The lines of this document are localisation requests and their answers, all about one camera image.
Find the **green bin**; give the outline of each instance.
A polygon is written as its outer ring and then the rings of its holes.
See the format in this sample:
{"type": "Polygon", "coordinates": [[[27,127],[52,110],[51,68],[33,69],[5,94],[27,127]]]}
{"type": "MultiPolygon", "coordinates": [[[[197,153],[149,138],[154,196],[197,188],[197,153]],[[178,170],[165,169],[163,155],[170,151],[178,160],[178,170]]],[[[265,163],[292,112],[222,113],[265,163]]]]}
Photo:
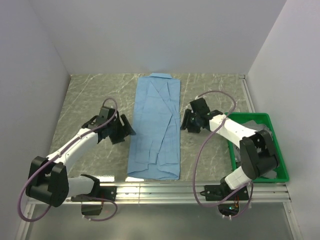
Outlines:
{"type": "MultiPolygon", "coordinates": [[[[275,130],[271,124],[270,117],[267,113],[248,113],[248,112],[234,112],[229,115],[229,118],[232,119],[233,121],[239,123],[239,124],[244,124],[246,122],[249,122],[251,120],[254,120],[257,124],[265,124],[271,131],[272,131],[272,138],[273,142],[275,144],[276,151],[279,156],[279,166],[275,169],[277,173],[277,178],[275,179],[268,179],[264,177],[259,177],[255,179],[253,182],[254,183],[285,183],[289,181],[289,175],[288,171],[285,165],[284,158],[282,157],[280,147],[277,141],[276,133],[275,130]]],[[[231,158],[231,165],[232,165],[232,170],[236,170],[236,158],[235,158],[235,153],[234,153],[234,148],[232,142],[228,141],[228,146],[229,146],[229,153],[230,153],[230,158],[231,158]]]]}

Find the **blue garment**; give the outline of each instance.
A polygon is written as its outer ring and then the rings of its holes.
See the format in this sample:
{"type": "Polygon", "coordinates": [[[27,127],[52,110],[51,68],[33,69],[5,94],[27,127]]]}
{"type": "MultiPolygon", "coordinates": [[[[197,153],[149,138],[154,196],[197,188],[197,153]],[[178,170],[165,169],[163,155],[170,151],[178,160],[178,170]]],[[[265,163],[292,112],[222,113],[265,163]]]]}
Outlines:
{"type": "Polygon", "coordinates": [[[135,93],[128,176],[177,180],[180,175],[180,80],[170,74],[140,77],[135,93]]]}

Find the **marble table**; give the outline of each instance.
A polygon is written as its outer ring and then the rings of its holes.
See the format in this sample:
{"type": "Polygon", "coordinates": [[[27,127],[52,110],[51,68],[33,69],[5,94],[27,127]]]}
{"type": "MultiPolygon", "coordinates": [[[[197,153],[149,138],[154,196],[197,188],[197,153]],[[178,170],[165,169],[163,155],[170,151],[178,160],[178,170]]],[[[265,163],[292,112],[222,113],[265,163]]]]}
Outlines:
{"type": "MultiPolygon", "coordinates": [[[[61,114],[57,123],[50,152],[54,152],[69,141],[94,115],[99,113],[101,104],[106,97],[117,100],[120,114],[125,114],[130,123],[137,81],[139,77],[149,74],[74,74],[71,76],[61,114]]],[[[236,112],[248,112],[242,81],[232,74],[171,74],[181,80],[180,114],[181,121],[185,107],[195,96],[208,90],[222,90],[231,94],[237,102],[236,112]]],[[[211,110],[227,112],[232,106],[228,97],[220,94],[208,94],[206,102],[211,110]]],[[[196,155],[200,145],[208,136],[207,130],[199,134],[181,131],[180,179],[190,182],[196,155]]],[[[109,139],[100,142],[88,151],[72,167],[69,176],[89,174],[99,177],[101,181],[114,178],[116,182],[127,179],[127,164],[130,137],[125,142],[112,145],[109,139]]],[[[232,171],[227,141],[219,135],[213,136],[202,151],[197,168],[197,181],[219,181],[232,171]]]]}

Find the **wall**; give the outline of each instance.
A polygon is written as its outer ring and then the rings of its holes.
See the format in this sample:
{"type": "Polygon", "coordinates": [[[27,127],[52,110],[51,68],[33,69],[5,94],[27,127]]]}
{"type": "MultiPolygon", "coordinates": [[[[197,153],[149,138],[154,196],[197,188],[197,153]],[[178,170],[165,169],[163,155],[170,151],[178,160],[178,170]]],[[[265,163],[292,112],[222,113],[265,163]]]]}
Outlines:
{"type": "Polygon", "coordinates": [[[69,73],[248,73],[285,0],[30,0],[69,73]]]}
{"type": "Polygon", "coordinates": [[[319,239],[320,1],[288,0],[249,73],[254,106],[270,114],[304,239],[319,239]]]}
{"type": "Polygon", "coordinates": [[[0,32],[0,239],[11,240],[18,194],[31,160],[48,154],[69,75],[27,0],[1,2],[0,32]]]}

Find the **purple cable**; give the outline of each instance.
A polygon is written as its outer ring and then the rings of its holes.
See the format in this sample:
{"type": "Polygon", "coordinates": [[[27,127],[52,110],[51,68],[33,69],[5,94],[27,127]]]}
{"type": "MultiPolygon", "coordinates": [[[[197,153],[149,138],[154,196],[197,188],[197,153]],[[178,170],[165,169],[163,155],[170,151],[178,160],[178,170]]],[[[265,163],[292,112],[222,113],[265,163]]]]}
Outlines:
{"type": "MultiPolygon", "coordinates": [[[[228,113],[226,114],[226,117],[222,120],[221,124],[215,129],[213,130],[209,136],[204,140],[204,142],[202,143],[201,147],[200,147],[200,150],[196,156],[196,159],[195,159],[195,164],[194,164],[194,168],[193,168],[193,175],[192,175],[192,190],[193,190],[193,195],[194,195],[194,198],[196,200],[196,202],[202,206],[202,207],[206,207],[206,208],[213,208],[213,207],[216,207],[222,203],[224,203],[228,198],[230,198],[233,194],[237,193],[239,190],[241,190],[244,186],[247,186],[249,183],[245,183],[243,185],[241,185],[240,187],[238,187],[237,189],[235,189],[233,192],[231,192],[228,196],[226,196],[224,199],[222,199],[221,201],[217,202],[217,203],[206,203],[206,204],[203,204],[202,202],[200,202],[198,196],[197,196],[197,192],[196,192],[196,174],[197,174],[197,166],[198,166],[198,162],[199,162],[199,159],[200,159],[200,155],[201,155],[201,152],[202,150],[204,149],[205,145],[207,144],[207,142],[209,141],[209,139],[212,138],[213,135],[215,135],[222,127],[223,125],[225,124],[226,120],[227,120],[227,117],[236,109],[236,106],[237,106],[237,102],[236,100],[231,96],[229,95],[228,93],[224,92],[224,91],[219,91],[219,90],[210,90],[210,91],[206,91],[200,95],[197,96],[197,98],[205,95],[205,94],[208,94],[208,93],[221,93],[221,94],[224,94],[226,96],[228,96],[232,102],[233,102],[233,106],[230,108],[230,110],[228,111],[228,113]]],[[[250,198],[246,204],[246,206],[244,207],[244,209],[238,213],[237,215],[239,214],[242,214],[249,206],[250,202],[251,202],[251,198],[252,198],[252,194],[253,194],[253,189],[254,189],[254,185],[253,183],[251,183],[251,194],[250,194],[250,198]]]]}
{"type": "Polygon", "coordinates": [[[89,221],[93,221],[93,222],[103,222],[103,221],[106,221],[106,220],[109,220],[111,219],[114,215],[116,215],[117,211],[118,211],[118,205],[114,202],[114,201],[111,201],[109,199],[104,199],[104,198],[99,198],[99,197],[91,197],[91,196],[85,196],[85,195],[82,195],[82,197],[86,197],[88,199],[92,199],[92,200],[97,200],[97,201],[101,201],[101,202],[109,202],[109,203],[112,203],[114,206],[115,206],[115,210],[114,212],[106,217],[106,218],[102,218],[102,219],[95,219],[95,218],[90,218],[88,216],[84,216],[85,219],[88,219],[89,221]]]}
{"type": "MultiPolygon", "coordinates": [[[[64,154],[64,153],[65,153],[73,144],[75,144],[78,140],[80,140],[81,138],[85,137],[86,135],[88,135],[88,134],[90,134],[90,133],[92,133],[92,132],[94,132],[94,131],[96,131],[96,130],[98,130],[98,129],[100,129],[100,128],[103,128],[103,127],[106,126],[108,123],[110,123],[110,122],[112,121],[112,119],[114,119],[114,117],[116,116],[117,111],[118,111],[118,104],[117,104],[117,102],[116,102],[116,100],[115,100],[114,98],[108,97],[107,99],[105,99],[105,100],[103,101],[103,104],[102,104],[103,107],[104,107],[104,105],[105,105],[105,102],[108,101],[108,100],[113,101],[113,102],[114,102],[114,105],[115,105],[115,108],[114,108],[115,111],[114,111],[113,115],[111,116],[111,118],[110,118],[109,120],[107,120],[106,122],[104,122],[103,124],[101,124],[101,125],[93,128],[93,129],[91,129],[91,130],[89,130],[89,131],[84,132],[84,133],[81,134],[79,137],[76,137],[76,138],[75,138],[74,140],[72,140],[67,146],[65,146],[64,149],[61,150],[60,155],[64,154]]],[[[29,223],[36,222],[36,221],[40,220],[41,218],[43,218],[43,217],[47,214],[47,212],[49,211],[49,209],[51,208],[51,205],[49,205],[48,208],[44,211],[43,214],[41,214],[40,216],[38,216],[38,217],[36,217],[36,218],[32,218],[32,219],[31,219],[31,218],[25,217],[24,214],[22,213],[22,210],[21,210],[21,201],[22,201],[22,197],[23,197],[23,195],[24,195],[24,192],[25,192],[27,186],[31,183],[31,181],[32,181],[43,169],[45,169],[50,163],[54,162],[54,161],[57,160],[58,158],[59,158],[59,155],[58,155],[58,154],[55,155],[52,159],[50,159],[50,160],[49,160],[48,162],[46,162],[43,166],[41,166],[37,171],[35,171],[34,174],[32,174],[31,177],[29,177],[29,179],[28,179],[28,180],[25,182],[25,184],[23,185],[22,190],[21,190],[21,192],[20,192],[20,194],[19,194],[18,203],[17,203],[18,215],[19,215],[19,217],[20,217],[22,220],[24,220],[24,221],[26,221],[26,222],[29,222],[29,223]]],[[[114,214],[112,214],[109,218],[112,218],[112,217],[116,214],[117,209],[118,209],[118,207],[116,207],[114,214]]]]}

